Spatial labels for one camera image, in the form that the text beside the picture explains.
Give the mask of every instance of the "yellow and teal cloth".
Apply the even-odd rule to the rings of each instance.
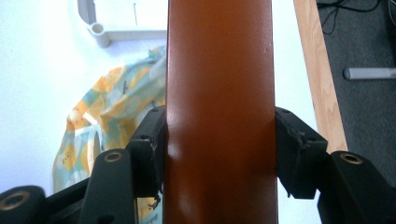
[[[125,148],[147,112],[165,104],[165,56],[166,47],[158,47],[147,59],[112,69],[68,114],[52,169],[54,192],[89,177],[98,154]],[[161,203],[154,211],[149,207],[154,199],[137,203],[140,223],[161,223]]]

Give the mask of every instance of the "wooden strip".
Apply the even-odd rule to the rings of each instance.
[[[347,150],[332,71],[315,0],[294,0],[318,132],[329,141],[327,151]]]
[[[277,223],[270,0],[171,0],[165,223]]]

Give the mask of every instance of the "glossy brown surface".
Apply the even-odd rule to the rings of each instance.
[[[270,0],[170,0],[164,223],[277,223]]]

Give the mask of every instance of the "crumpled fabric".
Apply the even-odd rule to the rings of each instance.
[[[89,177],[101,152],[125,148],[147,112],[165,104],[166,47],[148,51],[100,77],[68,114],[66,131],[52,168],[54,193]],[[162,223],[162,204],[138,199],[140,223]]]

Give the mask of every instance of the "white tabletop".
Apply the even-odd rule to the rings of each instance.
[[[0,192],[38,185],[52,193],[51,170],[67,113],[93,83],[121,62],[147,56],[166,40],[99,48],[71,0],[0,1]],[[304,55],[291,0],[273,1],[276,105],[316,129]],[[279,223],[319,223],[314,201],[286,198]]]

